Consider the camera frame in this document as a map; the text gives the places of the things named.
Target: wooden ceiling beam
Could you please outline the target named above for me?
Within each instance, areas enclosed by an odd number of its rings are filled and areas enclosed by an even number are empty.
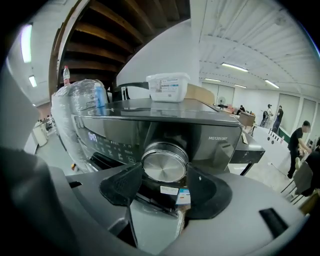
[[[94,1],[89,8],[124,28],[124,30],[126,30],[130,35],[132,35],[135,38],[137,43],[144,43],[144,37],[142,36],[142,34],[140,34],[138,30],[136,30],[129,22],[127,22],[124,18],[116,14],[114,11],[109,9],[104,4]]]
[[[69,69],[105,70],[111,72],[118,72],[119,70],[115,65],[81,59],[65,60],[64,64],[67,65]]]
[[[76,42],[68,43],[66,50],[68,52],[97,55],[97,56],[112,59],[112,60],[115,60],[115,61],[118,61],[121,63],[126,63],[126,59],[127,59],[125,56],[111,52],[109,50],[106,50],[106,49],[103,49],[100,47],[96,47],[96,46],[82,44],[82,43],[76,43]]]
[[[190,16],[190,2],[188,0],[175,0],[180,17]]]
[[[168,26],[167,17],[159,0],[135,0],[156,28]]]
[[[89,35],[107,40],[110,43],[113,43],[125,50],[127,50],[129,53],[133,53],[134,52],[134,48],[128,44],[126,41],[118,38],[117,36],[115,36],[114,34],[111,34],[107,31],[105,31],[102,28],[99,28],[97,26],[91,25],[89,23],[84,23],[84,22],[78,22],[78,24],[75,27],[76,31],[80,31],[83,33],[87,33]]]
[[[123,0],[120,3],[122,3],[122,7],[134,17],[135,26],[139,31],[146,36],[155,34],[154,25],[135,0]]]
[[[174,22],[180,20],[176,0],[160,0],[160,3],[168,21]]]

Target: plastic water bottle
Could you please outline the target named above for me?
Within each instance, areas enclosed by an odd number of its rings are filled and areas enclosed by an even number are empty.
[[[70,85],[70,71],[69,71],[68,66],[64,66],[63,83],[64,83],[64,86],[69,86]]]
[[[104,97],[104,89],[99,82],[94,84],[94,96],[95,96],[95,106],[97,108],[104,107],[106,100]]]

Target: floor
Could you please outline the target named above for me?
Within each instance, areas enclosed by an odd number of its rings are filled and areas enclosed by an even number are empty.
[[[55,133],[48,136],[48,142],[45,145],[38,147],[36,155],[41,157],[48,166],[62,169],[66,176],[76,174],[71,169],[73,161]]]
[[[47,144],[39,147],[36,155],[41,157],[49,166],[62,169],[66,176],[78,174],[71,169],[73,161],[63,148],[58,136],[55,133],[49,135]],[[228,167],[231,173],[239,175],[246,167],[246,164],[230,163]],[[245,176],[265,184],[279,194],[291,181],[287,178],[287,176],[277,170],[268,161],[268,158],[265,155],[258,163],[254,164],[251,167],[251,169]],[[294,191],[291,192],[291,195],[288,195],[288,193],[292,190],[293,187],[294,184],[290,185],[288,189],[286,189],[285,192],[281,195],[287,197],[288,200],[291,200],[293,198],[292,195]],[[296,204],[296,206],[298,207],[300,204],[302,204],[305,199],[306,197],[302,198]]]

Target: wooden ceiling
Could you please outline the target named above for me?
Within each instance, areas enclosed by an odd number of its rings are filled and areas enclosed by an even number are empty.
[[[115,78],[145,44],[190,18],[189,0],[93,0],[79,16],[60,62],[71,82],[99,79],[117,86]]]

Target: dial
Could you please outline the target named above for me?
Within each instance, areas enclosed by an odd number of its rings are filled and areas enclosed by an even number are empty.
[[[156,142],[150,144],[141,159],[145,173],[160,182],[177,182],[186,175],[188,155],[177,145]]]

